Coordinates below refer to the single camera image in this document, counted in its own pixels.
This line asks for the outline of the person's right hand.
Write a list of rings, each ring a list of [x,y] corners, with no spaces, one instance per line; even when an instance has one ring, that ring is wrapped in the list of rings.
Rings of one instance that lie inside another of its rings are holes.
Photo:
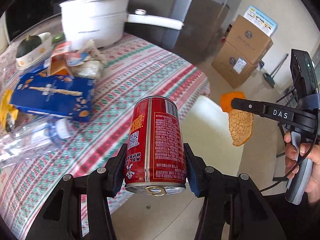
[[[286,142],[285,147],[285,173],[288,173],[295,165],[296,158],[298,157],[298,152],[291,144],[291,135],[287,131],[284,135],[284,141]],[[307,156],[313,162],[312,173],[309,182],[306,186],[305,192],[308,194],[308,202],[311,206],[319,204],[319,145],[313,146],[311,152]]]

